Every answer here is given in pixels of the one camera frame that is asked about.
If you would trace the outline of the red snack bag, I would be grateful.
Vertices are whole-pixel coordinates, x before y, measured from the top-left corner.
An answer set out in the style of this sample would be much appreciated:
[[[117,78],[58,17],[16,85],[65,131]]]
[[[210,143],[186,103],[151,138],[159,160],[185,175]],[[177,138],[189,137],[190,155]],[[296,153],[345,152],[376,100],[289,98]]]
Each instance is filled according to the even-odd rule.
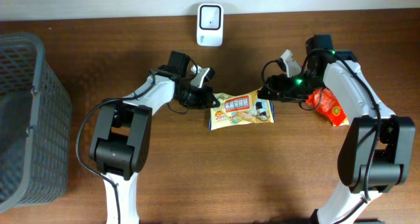
[[[315,111],[325,116],[332,126],[349,125],[348,118],[337,98],[328,88],[315,90],[305,101]]]

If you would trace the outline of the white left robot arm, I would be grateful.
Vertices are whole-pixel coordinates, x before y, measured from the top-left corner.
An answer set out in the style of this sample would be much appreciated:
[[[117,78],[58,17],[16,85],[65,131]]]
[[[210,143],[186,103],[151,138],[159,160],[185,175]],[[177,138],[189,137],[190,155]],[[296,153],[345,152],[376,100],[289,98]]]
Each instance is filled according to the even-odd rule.
[[[95,108],[89,156],[106,187],[107,223],[140,223],[137,179],[148,157],[153,115],[173,100],[188,110],[219,106],[206,84],[214,75],[214,69],[173,51],[168,63],[150,70],[138,89]]]

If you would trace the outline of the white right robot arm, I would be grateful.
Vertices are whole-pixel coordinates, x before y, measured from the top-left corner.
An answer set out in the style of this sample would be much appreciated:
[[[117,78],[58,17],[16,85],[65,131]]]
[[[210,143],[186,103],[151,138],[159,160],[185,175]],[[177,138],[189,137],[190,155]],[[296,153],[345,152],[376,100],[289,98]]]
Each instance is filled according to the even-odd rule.
[[[350,128],[337,159],[339,182],[309,223],[357,223],[372,201],[405,183],[410,169],[415,124],[397,116],[377,96],[350,50],[334,48],[330,35],[306,41],[306,58],[297,64],[286,51],[273,61],[282,74],[262,76],[260,99],[301,104],[315,90],[329,89]]]

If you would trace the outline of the yellow snack bag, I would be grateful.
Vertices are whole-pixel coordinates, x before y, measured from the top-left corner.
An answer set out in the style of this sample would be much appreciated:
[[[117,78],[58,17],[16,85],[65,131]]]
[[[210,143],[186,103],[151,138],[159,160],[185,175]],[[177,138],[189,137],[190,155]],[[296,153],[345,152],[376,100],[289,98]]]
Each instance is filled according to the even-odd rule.
[[[214,93],[220,105],[210,110],[208,130],[251,123],[274,123],[272,102],[258,98],[258,91],[257,89],[239,96]]]

